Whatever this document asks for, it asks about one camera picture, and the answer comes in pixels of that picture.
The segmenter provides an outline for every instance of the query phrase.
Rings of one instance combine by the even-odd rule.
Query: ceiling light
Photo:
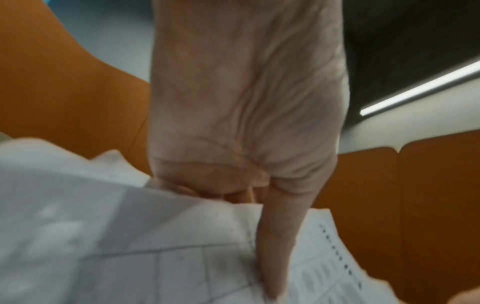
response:
[[[380,101],[374,105],[367,106],[363,108],[360,111],[360,115],[365,116],[368,114],[371,114],[373,112],[382,110],[384,108],[387,108],[389,106],[392,106],[394,104],[400,103],[402,101],[408,100],[412,97],[418,96],[420,94],[423,94],[425,92],[431,91],[433,89],[439,88],[447,83],[450,83],[452,81],[467,77],[469,75],[472,75],[476,72],[480,72],[480,61],[477,61],[475,63],[472,63],[466,67],[463,67],[461,69],[458,69],[456,71],[453,71],[451,73],[448,73],[444,76],[441,76],[437,79],[434,79],[432,81],[429,81],[425,84],[422,84],[418,87],[415,87],[411,90],[408,90],[406,92],[400,93],[398,95],[395,95],[391,98],[385,99],[383,101]]]

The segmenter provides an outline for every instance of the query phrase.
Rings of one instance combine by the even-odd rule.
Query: dark ceiling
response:
[[[351,101],[360,108],[480,55],[479,0],[343,0]]]

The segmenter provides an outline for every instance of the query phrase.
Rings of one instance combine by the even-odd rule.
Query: fluorescent light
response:
[[[449,74],[446,74],[444,76],[441,76],[437,79],[434,79],[432,81],[429,81],[425,84],[422,84],[418,87],[415,87],[411,90],[408,90],[406,92],[400,93],[398,95],[395,95],[391,98],[385,99],[383,101],[380,101],[379,103],[376,103],[374,105],[368,106],[366,108],[363,108],[360,111],[360,115],[365,116],[368,114],[371,114],[373,112],[382,110],[386,107],[389,107],[391,105],[397,104],[399,102],[405,101],[407,99],[410,99],[412,97],[415,97],[417,95],[423,94],[425,92],[431,91],[435,88],[441,87],[449,82],[464,78],[466,76],[472,75],[476,72],[480,71],[480,61],[477,61],[475,63],[472,63],[471,65],[468,65],[466,67],[463,67],[461,69],[458,69],[456,71],[453,71]]]

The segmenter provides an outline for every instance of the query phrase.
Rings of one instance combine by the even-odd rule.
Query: white paper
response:
[[[270,303],[255,267],[260,205],[1,163],[0,198],[1,303]],[[308,213],[288,288],[287,304],[398,302],[360,269],[328,210]]]

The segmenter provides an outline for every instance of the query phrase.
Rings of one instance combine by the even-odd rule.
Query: paper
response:
[[[259,205],[2,163],[0,198],[0,303],[271,303],[255,267]],[[360,269],[328,210],[308,213],[288,288],[285,304],[398,303]]]

